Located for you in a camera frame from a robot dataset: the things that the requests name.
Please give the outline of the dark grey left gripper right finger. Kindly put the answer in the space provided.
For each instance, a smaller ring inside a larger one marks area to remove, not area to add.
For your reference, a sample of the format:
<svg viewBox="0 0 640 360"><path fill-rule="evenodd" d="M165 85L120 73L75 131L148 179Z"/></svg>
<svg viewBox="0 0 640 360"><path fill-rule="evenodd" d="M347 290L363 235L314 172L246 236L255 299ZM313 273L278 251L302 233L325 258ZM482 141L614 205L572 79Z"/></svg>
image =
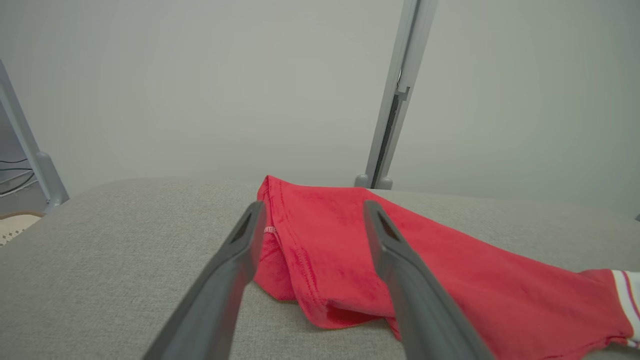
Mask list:
<svg viewBox="0 0 640 360"><path fill-rule="evenodd" d="M366 237L378 277L390 293L409 360L493 360L457 303L374 200L363 204Z"/></svg>

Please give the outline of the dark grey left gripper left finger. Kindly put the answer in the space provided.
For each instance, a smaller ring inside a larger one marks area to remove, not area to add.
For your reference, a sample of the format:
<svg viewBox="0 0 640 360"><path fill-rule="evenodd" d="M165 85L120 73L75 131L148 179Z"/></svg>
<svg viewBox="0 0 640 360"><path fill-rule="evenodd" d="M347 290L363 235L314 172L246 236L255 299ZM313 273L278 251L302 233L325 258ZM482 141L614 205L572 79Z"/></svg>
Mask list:
<svg viewBox="0 0 640 360"><path fill-rule="evenodd" d="M243 292L258 271L265 204L246 208L147 352L146 360L227 360Z"/></svg>

